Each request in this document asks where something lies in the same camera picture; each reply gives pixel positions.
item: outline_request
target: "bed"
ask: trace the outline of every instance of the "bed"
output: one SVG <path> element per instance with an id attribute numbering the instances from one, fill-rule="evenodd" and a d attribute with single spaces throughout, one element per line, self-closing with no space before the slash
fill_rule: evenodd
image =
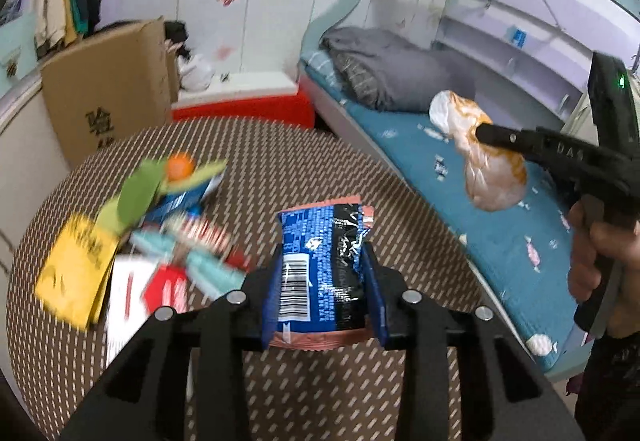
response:
<path id="1" fill-rule="evenodd" d="M 427 114 L 378 112 L 348 97 L 320 41 L 360 1 L 339 0 L 309 26 L 300 61 L 302 90 L 339 137 L 384 161 L 433 206 L 466 248 L 487 303 L 546 375 L 557 381 L 580 373 L 590 345 L 583 345 L 585 334 L 573 322 L 575 302 L 566 288 L 572 231 L 551 178 L 527 164 L 524 199 L 505 211 L 480 211 L 466 197 L 462 157 Z M 640 13 L 639 0 L 615 1 Z M 535 57 L 536 67 L 544 59 Z M 575 105 L 581 92 L 578 82 L 573 84 Z"/>

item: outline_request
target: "yellow package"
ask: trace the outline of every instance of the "yellow package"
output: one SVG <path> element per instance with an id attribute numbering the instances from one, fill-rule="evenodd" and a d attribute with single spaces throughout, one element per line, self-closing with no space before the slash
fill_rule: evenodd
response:
<path id="1" fill-rule="evenodd" d="M 87 329 L 100 316 L 117 247 L 115 235 L 71 215 L 36 281 L 37 299 L 59 320 Z"/>

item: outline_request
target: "orange ball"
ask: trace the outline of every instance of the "orange ball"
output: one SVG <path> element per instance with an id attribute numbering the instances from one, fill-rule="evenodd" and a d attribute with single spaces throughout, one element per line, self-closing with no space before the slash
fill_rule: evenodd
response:
<path id="1" fill-rule="evenodd" d="M 188 178 L 196 170 L 196 162 L 189 154 L 176 152 L 166 161 L 166 178 L 169 181 L 179 181 Z"/>

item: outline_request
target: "grey blanket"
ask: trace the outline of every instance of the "grey blanket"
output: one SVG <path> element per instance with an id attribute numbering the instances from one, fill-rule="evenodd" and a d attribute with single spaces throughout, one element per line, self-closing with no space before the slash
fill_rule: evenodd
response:
<path id="1" fill-rule="evenodd" d="M 440 91 L 470 100 L 476 96 L 474 79 L 454 51 L 421 49 L 375 28 L 329 30 L 322 43 L 356 100 L 372 109 L 428 113 Z"/>

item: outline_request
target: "patterned tablecloth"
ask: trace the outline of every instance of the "patterned tablecloth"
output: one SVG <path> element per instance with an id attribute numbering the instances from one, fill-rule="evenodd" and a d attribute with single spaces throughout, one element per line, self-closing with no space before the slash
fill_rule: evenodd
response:
<path id="1" fill-rule="evenodd" d="M 33 296 L 49 248 L 71 212 L 95 216 L 142 158 L 187 151 L 199 163 L 228 158 L 208 215 L 236 236 L 259 263 L 280 240 L 281 209 L 361 194 L 375 206 L 370 240 L 380 262 L 400 270 L 410 287 L 438 303 L 469 311 L 479 292 L 456 238 L 395 174 L 328 134 L 239 118 L 208 118 L 148 129 L 85 161 L 44 201 L 14 259 L 7 303 L 8 343 L 16 380 L 31 415 L 55 439 L 104 369 L 104 317 L 89 332 L 58 322 Z M 207 305 L 193 285 L 190 309 Z M 455 353 L 450 437 L 459 438 Z M 333 351 L 271 348 L 245 353 L 245 385 L 254 440 L 391 440 L 402 388 L 403 352 L 376 341 Z M 195 434 L 194 407 L 186 410 Z"/>

